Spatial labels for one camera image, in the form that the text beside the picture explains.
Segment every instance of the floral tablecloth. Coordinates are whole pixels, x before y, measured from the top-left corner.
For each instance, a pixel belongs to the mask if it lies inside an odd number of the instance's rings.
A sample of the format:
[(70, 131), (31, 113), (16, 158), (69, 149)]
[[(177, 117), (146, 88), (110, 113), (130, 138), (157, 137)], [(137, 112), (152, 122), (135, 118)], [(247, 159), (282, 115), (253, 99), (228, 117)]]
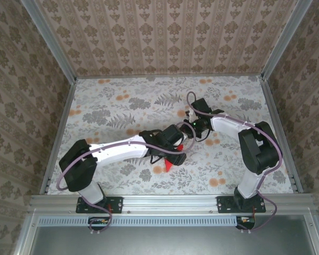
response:
[[(204, 97), (212, 109), (254, 123), (267, 121), (273, 128), (256, 76), (78, 80), (57, 160), (79, 139), (113, 142), (182, 121), (188, 109), (188, 91)], [(69, 194), (55, 187), (60, 175), (58, 161), (48, 194)], [(147, 157), (98, 165), (94, 179), (110, 195), (220, 194), (233, 193), (244, 171), (237, 141), (212, 132), (207, 140), (194, 145), (183, 165), (173, 166), (168, 173), (164, 160), (152, 165)], [(266, 178), (261, 191), (292, 193), (284, 164)]]

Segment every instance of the cable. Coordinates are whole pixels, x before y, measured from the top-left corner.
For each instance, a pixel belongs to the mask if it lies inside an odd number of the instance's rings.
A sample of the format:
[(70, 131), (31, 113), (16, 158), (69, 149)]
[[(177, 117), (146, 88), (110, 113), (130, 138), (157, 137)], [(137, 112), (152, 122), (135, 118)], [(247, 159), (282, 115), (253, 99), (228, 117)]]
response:
[[(113, 148), (113, 147), (117, 147), (117, 146), (121, 146), (121, 145), (145, 145), (147, 147), (151, 147), (153, 149), (156, 149), (156, 150), (159, 150), (159, 151), (162, 151), (162, 152), (165, 152), (165, 153), (169, 153), (169, 154), (175, 154), (175, 155), (178, 155), (178, 154), (183, 154), (183, 153), (186, 153), (188, 151), (190, 151), (190, 149), (194, 146), (195, 144), (195, 140), (196, 140), (196, 133), (195, 133), (195, 130), (194, 128), (189, 124), (189, 123), (186, 123), (186, 122), (180, 122), (177, 124), (178, 125), (187, 125), (191, 130), (192, 130), (192, 133), (194, 135), (194, 139), (192, 140), (192, 143), (191, 145), (188, 147), (188, 149), (186, 150), (183, 150), (183, 151), (169, 151), (169, 150), (165, 150), (165, 149), (162, 149), (158, 146), (155, 146), (155, 145), (152, 145), (152, 144), (148, 144), (148, 143), (145, 143), (145, 142), (136, 142), (136, 141), (128, 141), (128, 142), (119, 142), (119, 143), (115, 143), (115, 144), (111, 144), (111, 145), (108, 145), (108, 146), (104, 146), (104, 147), (100, 147), (100, 148), (97, 148), (97, 149), (94, 149), (94, 150), (91, 150), (91, 151), (88, 151), (82, 155), (80, 155), (78, 158), (76, 158), (74, 161), (72, 161), (68, 166), (67, 168), (65, 168), (65, 170), (60, 174), (58, 180), (57, 180), (57, 184), (56, 184), (56, 187), (59, 191), (64, 191), (64, 190), (67, 190), (68, 187), (60, 187), (60, 182), (61, 180), (64, 178), (64, 176), (68, 173), (68, 171), (71, 169), (72, 166), (74, 166), (78, 161), (82, 160), (83, 158), (85, 158), (86, 156), (90, 155), (90, 154), (93, 154), (95, 152), (99, 152), (100, 150), (106, 150), (106, 149), (109, 149), (109, 148)], [(107, 223), (107, 225), (105, 227), (103, 227), (99, 232), (102, 232), (102, 231), (105, 231), (111, 224), (111, 221), (112, 221), (112, 214), (106, 210), (105, 208), (101, 207), (101, 206), (97, 206), (93, 203), (90, 203), (85, 197), (82, 197), (82, 199), (84, 200), (85, 203), (87, 203), (89, 206), (91, 207), (94, 207), (94, 208), (97, 208), (97, 209), (100, 209), (106, 213), (108, 213), (109, 215), (109, 221)], [(92, 221), (90, 221), (90, 224), (89, 224), (89, 228), (91, 230), (91, 232), (93, 233), (93, 229), (92, 229), (92, 223), (94, 221), (96, 221), (98, 219), (93, 219)]]
[(252, 129), (254, 129), (255, 131), (257, 131), (259, 134), (262, 134), (262, 135), (263, 135), (265, 138), (267, 138), (267, 140), (268, 140), (269, 142), (271, 142), (271, 144), (275, 147), (276, 152), (277, 152), (278, 155), (279, 155), (279, 163), (278, 163), (275, 167), (273, 167), (271, 170), (268, 170), (267, 172), (265, 172), (265, 173), (263, 174), (263, 176), (262, 176), (260, 182), (258, 183), (258, 186), (256, 187), (256, 192), (257, 192), (257, 194), (258, 194), (261, 198), (263, 198), (264, 200), (270, 202), (270, 203), (274, 206), (274, 208), (275, 208), (275, 209), (274, 209), (274, 212), (273, 212), (272, 215), (269, 217), (269, 219), (268, 219), (264, 224), (262, 224), (261, 226), (256, 227), (256, 228), (253, 228), (252, 231), (253, 231), (253, 230), (258, 230), (258, 229), (260, 229), (261, 227), (265, 226), (265, 225), (275, 216), (275, 214), (276, 214), (276, 212), (277, 212), (277, 210), (278, 210), (278, 207), (276, 206), (276, 204), (275, 204), (272, 200), (270, 200), (270, 199), (266, 198), (265, 196), (263, 196), (263, 195), (259, 192), (259, 189), (260, 189), (261, 185), (263, 184), (263, 182), (264, 182), (264, 180), (265, 180), (265, 178), (266, 178), (266, 175), (269, 174), (269, 173), (272, 173), (272, 172), (275, 171), (275, 170), (277, 170), (277, 169), (282, 165), (282, 154), (281, 154), (281, 150), (280, 150), (279, 145), (278, 145), (267, 133), (265, 133), (264, 131), (258, 129), (256, 126), (254, 126), (254, 125), (248, 123), (247, 121), (241, 121), (241, 120), (238, 120), (238, 119), (236, 119), (236, 118), (233, 118), (233, 117), (231, 117), (231, 116), (229, 116), (229, 115), (225, 115), (225, 114), (210, 114), (210, 113), (204, 113), (204, 112), (201, 112), (201, 111), (199, 111), (199, 110), (196, 110), (196, 109), (191, 105), (191, 103), (189, 102), (189, 95), (190, 95), (190, 94), (192, 94), (192, 95), (194, 96), (195, 101), (196, 101), (196, 94), (195, 94), (193, 91), (190, 91), (190, 92), (187, 93), (187, 104), (189, 105), (189, 107), (190, 107), (194, 112), (199, 113), (199, 114), (203, 114), (203, 115), (206, 115), (206, 116), (211, 116), (211, 117), (223, 117), (223, 118), (228, 118), (228, 119), (230, 119), (230, 120), (232, 120), (232, 121), (235, 121), (235, 122), (238, 122), (238, 123), (240, 123), (240, 124), (242, 124), (242, 125), (246, 125), (246, 126), (252, 128)]
[(199, 141), (197, 141), (197, 142), (203, 142), (204, 140), (206, 140), (208, 137), (209, 137), (209, 134), (211, 133), (211, 130), (209, 129), (208, 130), (208, 133), (207, 133), (207, 136), (206, 137), (204, 137), (202, 140), (199, 140)]

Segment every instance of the red object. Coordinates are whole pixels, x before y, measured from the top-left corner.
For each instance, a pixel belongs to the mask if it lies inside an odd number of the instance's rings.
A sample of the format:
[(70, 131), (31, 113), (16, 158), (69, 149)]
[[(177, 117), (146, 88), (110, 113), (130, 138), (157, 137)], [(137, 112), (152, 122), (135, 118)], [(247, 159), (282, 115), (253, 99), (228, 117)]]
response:
[[(183, 145), (180, 144), (178, 147), (177, 147), (177, 150), (178, 151), (182, 151), (183, 150)], [(172, 167), (172, 163), (170, 163), (168, 160), (164, 159), (164, 162), (165, 162), (165, 169), (166, 169), (166, 172), (169, 172), (170, 168)]]

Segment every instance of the wall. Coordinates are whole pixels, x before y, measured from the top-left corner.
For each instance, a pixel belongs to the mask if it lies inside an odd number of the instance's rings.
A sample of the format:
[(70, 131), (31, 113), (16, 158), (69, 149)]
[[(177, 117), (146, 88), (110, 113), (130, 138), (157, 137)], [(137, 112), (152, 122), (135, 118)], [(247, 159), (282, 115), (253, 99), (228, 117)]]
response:
[(68, 89), (19, 0), (0, 0), (0, 254), (39, 192)]
[(305, 192), (319, 212), (319, 0), (313, 0), (269, 84)]
[(80, 77), (260, 73), (297, 0), (37, 0)]

